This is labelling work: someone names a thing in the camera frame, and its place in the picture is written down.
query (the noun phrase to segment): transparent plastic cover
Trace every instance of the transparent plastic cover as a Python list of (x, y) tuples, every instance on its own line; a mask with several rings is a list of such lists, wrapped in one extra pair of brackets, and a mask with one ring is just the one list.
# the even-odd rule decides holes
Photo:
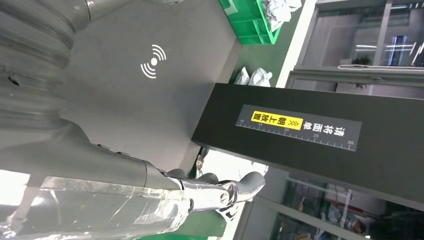
[(5, 170), (0, 178), (0, 239), (136, 239), (176, 231), (190, 208), (181, 190), (52, 176), (31, 187), (29, 174)]

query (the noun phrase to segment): wireless symbol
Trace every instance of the wireless symbol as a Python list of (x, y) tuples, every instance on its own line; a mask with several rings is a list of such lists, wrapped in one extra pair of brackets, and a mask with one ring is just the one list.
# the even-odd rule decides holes
[(164, 61), (167, 59), (167, 55), (165, 54), (165, 51), (158, 45), (153, 44), (152, 45), (153, 54), (154, 57), (151, 58), (150, 63), (143, 63), (140, 64), (141, 70), (143, 71), (144, 75), (150, 79), (156, 78), (156, 70), (153, 68), (158, 64), (158, 61)]

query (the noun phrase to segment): black panel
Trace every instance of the black panel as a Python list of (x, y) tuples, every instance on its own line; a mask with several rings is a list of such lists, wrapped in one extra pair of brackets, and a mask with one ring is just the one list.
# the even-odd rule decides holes
[[(356, 152), (238, 127), (245, 104), (362, 122)], [(416, 207), (410, 201), (424, 203), (423, 110), (418, 99), (216, 84), (192, 140)]]

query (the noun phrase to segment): robotic arm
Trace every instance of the robotic arm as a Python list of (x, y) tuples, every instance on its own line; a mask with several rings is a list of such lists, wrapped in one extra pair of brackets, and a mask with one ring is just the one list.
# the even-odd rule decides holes
[[(164, 3), (176, 1), (160, 0)], [(62, 119), (78, 31), (129, 0), (0, 0), (0, 239), (135, 239), (254, 197), (264, 178), (187, 179), (94, 145)]]

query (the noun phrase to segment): ruler scale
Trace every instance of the ruler scale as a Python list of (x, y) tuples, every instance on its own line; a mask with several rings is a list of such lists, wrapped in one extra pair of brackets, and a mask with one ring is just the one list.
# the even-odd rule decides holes
[(235, 125), (356, 152), (362, 122), (245, 104)]

